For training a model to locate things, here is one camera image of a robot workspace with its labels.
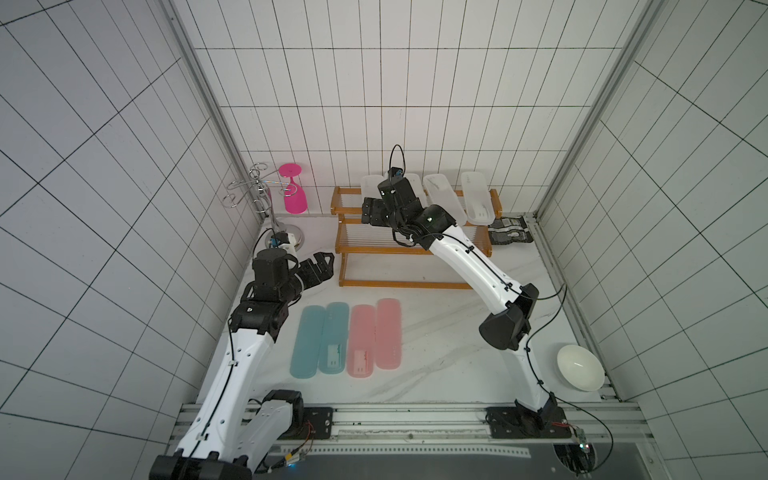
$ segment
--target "white plastic container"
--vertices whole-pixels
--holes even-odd
[[[366,175],[360,181],[360,193],[363,198],[378,198],[381,200],[381,193],[379,192],[379,184],[384,181],[383,175]]]
[[[480,172],[464,172],[462,174],[462,190],[464,205],[467,207],[467,218],[474,225],[490,225],[496,218],[491,202],[488,184]]]
[[[467,223],[467,213],[458,201],[456,192],[443,174],[431,174],[424,176],[424,187],[429,194],[429,201],[445,208],[456,224],[460,227]]]
[[[405,177],[406,180],[411,183],[413,193],[422,203],[422,207],[429,205],[429,202],[427,201],[427,194],[424,192],[424,186],[422,185],[422,178],[419,176],[419,174],[405,174],[403,177]]]

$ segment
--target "pink plastic container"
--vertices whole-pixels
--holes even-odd
[[[349,376],[364,379],[373,373],[376,348],[376,309],[373,305],[355,305],[349,320],[349,345],[346,349],[346,371]]]
[[[393,298],[376,304],[376,366],[394,370],[402,359],[402,311]]]

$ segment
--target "metal wine glass holder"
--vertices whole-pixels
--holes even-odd
[[[253,203],[256,205],[256,212],[259,214],[267,214],[270,217],[272,220],[272,228],[274,229],[275,233],[292,233],[296,238],[296,250],[298,250],[304,243],[304,234],[299,227],[283,223],[277,219],[277,215],[275,215],[275,210],[273,208],[272,194],[267,184],[282,186],[280,188],[280,192],[283,193],[284,197],[290,197],[291,195],[294,195],[298,189],[296,188],[295,184],[288,182],[281,182],[278,180],[264,180],[263,177],[268,177],[271,174],[277,173],[277,170],[273,170],[268,174],[261,173],[268,168],[269,166],[264,162],[253,164],[248,170],[248,176],[250,177],[249,180],[235,180],[227,185],[227,190],[237,190],[239,188],[245,187],[246,190],[243,192],[243,195],[237,199],[237,201],[235,201],[235,194],[227,194],[221,199],[221,203],[226,208],[235,208],[240,204],[240,202],[243,201],[246,195],[248,195],[248,190],[251,190],[253,192]],[[268,247],[269,243],[270,238],[267,237],[264,242],[265,247]]]

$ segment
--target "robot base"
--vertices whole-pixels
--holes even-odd
[[[488,426],[491,427],[491,437],[494,439],[529,439],[531,430],[535,430],[533,421],[530,424],[525,417],[521,420],[518,407],[488,407],[485,409],[488,418]],[[565,419],[565,412],[560,407],[555,408],[553,418]],[[566,427],[547,425],[539,430],[540,439],[569,439],[571,430]]]
[[[306,423],[312,424],[315,430],[315,440],[327,440],[331,438],[331,425],[333,425],[332,407],[304,407],[304,424],[298,432],[286,432],[280,436],[280,440],[304,440],[309,432]]]

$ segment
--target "label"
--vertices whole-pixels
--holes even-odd
[[[368,353],[365,350],[355,350],[353,357],[353,371],[358,374],[365,374],[368,372],[366,368],[368,366]]]
[[[340,350],[338,343],[336,345],[328,345],[328,368],[339,368]]]

